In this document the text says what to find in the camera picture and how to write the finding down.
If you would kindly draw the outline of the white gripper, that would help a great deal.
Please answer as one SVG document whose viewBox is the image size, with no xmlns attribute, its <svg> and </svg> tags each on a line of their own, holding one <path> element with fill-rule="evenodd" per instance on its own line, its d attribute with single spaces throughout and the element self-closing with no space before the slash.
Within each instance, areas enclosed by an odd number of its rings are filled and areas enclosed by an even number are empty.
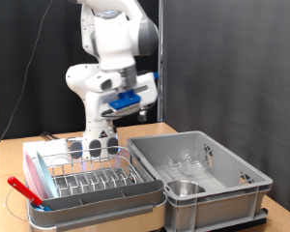
<svg viewBox="0 0 290 232">
<path fill-rule="evenodd" d="M 158 96 L 152 72 L 138 76 L 136 82 L 127 87 L 118 72 L 98 72 L 86 80 L 86 87 L 86 119 L 89 121 L 117 119 L 140 111 L 138 121 L 146 122 L 146 109 Z"/>
</svg>

